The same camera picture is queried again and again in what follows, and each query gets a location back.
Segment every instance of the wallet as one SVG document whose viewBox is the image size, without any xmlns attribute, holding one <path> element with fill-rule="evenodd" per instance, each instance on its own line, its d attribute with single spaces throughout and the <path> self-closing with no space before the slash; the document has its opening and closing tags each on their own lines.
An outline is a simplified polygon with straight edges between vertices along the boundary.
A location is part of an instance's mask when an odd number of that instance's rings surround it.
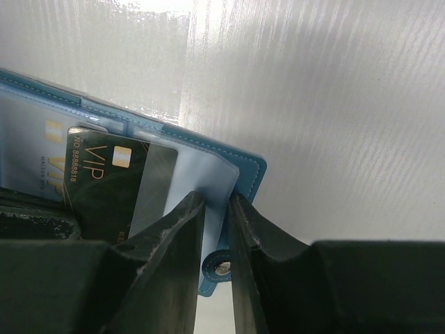
<svg viewBox="0 0 445 334">
<path fill-rule="evenodd" d="M 229 261 L 225 214 L 233 192 L 250 202 L 266 172 L 260 156 L 181 127 L 0 68 L 0 186 L 61 201 L 67 132 L 80 127 L 173 148 L 177 158 L 163 214 L 190 191 L 206 200 L 199 293 L 211 296 L 230 273 L 215 268 Z M 140 190 L 150 193 L 145 174 Z M 146 214 L 138 197 L 134 215 Z M 129 236 L 147 226 L 132 223 Z"/>
</svg>

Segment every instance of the white surface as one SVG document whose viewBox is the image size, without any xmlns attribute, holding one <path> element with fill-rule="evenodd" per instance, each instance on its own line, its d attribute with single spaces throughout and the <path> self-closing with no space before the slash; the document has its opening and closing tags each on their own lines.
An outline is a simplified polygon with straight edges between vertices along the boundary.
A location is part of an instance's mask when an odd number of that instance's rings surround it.
<svg viewBox="0 0 445 334">
<path fill-rule="evenodd" d="M 255 205 L 303 241 L 445 239 L 443 1 L 136 2 L 3 0 L 0 64 L 262 154 Z"/>
</svg>

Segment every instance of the black card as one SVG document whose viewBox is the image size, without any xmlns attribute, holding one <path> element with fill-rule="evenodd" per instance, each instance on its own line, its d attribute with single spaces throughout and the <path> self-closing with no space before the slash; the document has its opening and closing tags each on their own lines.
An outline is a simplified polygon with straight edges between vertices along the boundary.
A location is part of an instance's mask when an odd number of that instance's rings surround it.
<svg viewBox="0 0 445 334">
<path fill-rule="evenodd" d="M 154 147 L 173 152 L 176 161 L 172 148 L 90 129 L 68 131 L 64 202 L 80 220 L 83 239 L 112 244 L 127 239 L 147 156 Z M 167 173 L 167 191 L 149 208 L 156 217 L 162 216 L 173 168 L 174 163 Z"/>
</svg>

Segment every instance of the black object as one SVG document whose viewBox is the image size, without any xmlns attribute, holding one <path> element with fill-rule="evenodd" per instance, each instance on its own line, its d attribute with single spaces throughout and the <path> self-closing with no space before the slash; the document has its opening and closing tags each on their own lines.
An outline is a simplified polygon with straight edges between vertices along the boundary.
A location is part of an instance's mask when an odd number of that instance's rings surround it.
<svg viewBox="0 0 445 334">
<path fill-rule="evenodd" d="M 78 239 L 81 228 L 62 205 L 0 187 L 0 239 Z"/>
<path fill-rule="evenodd" d="M 308 247 L 240 195 L 229 235 L 237 333 L 445 333 L 444 243 Z"/>
<path fill-rule="evenodd" d="M 203 228 L 190 193 L 115 248 L 0 241 L 0 332 L 192 333 Z"/>
</svg>

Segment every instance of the card chip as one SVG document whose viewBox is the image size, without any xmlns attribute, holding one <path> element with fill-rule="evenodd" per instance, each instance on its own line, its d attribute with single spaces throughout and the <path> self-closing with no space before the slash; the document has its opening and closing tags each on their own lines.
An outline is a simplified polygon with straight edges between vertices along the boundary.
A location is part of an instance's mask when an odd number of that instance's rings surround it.
<svg viewBox="0 0 445 334">
<path fill-rule="evenodd" d="M 47 120 L 44 123 L 44 133 L 48 140 L 54 143 L 63 142 L 63 125 L 53 120 Z"/>
<path fill-rule="evenodd" d="M 130 167 L 131 148 L 123 148 L 121 146 L 114 147 L 113 166 L 128 168 Z"/>
</svg>

